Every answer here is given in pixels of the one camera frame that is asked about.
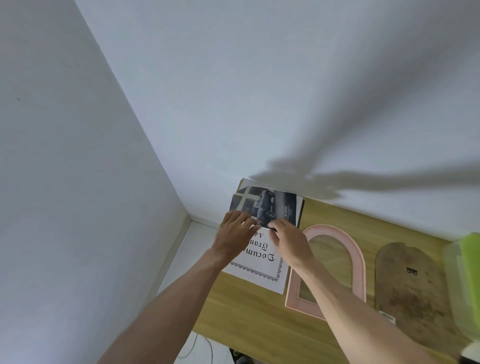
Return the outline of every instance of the wooden table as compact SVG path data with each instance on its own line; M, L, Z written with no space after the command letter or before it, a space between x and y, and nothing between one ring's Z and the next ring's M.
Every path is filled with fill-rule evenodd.
M442 248L450 243L418 231L362 214L305 199L301 230L315 224L334 225L358 244L367 269L367 301L373 307L375 257L391 242L420 248L443 269ZM330 267L330 272L341 275ZM285 293L266 290L220 273L193 329L268 364L348 363L327 323L285 307ZM441 363L455 363L429 350Z

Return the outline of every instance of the car photo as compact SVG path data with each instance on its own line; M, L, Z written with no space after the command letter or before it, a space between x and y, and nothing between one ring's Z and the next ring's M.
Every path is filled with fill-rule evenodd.
M275 193L270 190L262 191L253 203L252 215L257 217L260 226L267 228L268 223L275 220Z

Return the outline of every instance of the pink frame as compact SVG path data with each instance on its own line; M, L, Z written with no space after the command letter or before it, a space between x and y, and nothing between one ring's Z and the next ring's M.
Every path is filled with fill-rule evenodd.
M367 302L365 260L357 243L343 230L332 225L313 225L303 232L307 240L318 235L329 235L341 242L347 249L352 260L352 292L364 302ZM316 303L299 297L301 278L296 271L290 269L287 299L285 306L307 315L325 320L320 307Z

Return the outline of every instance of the photo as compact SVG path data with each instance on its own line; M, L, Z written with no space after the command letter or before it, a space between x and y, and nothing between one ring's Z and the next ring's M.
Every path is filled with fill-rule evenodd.
M277 218L296 225L296 208L296 194L256 186L239 189L230 203L230 210L248 212L264 228Z

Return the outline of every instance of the green container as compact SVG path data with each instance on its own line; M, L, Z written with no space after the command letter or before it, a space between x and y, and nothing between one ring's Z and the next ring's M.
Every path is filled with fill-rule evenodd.
M454 320L465 336L480 341L480 234L446 246L444 262Z

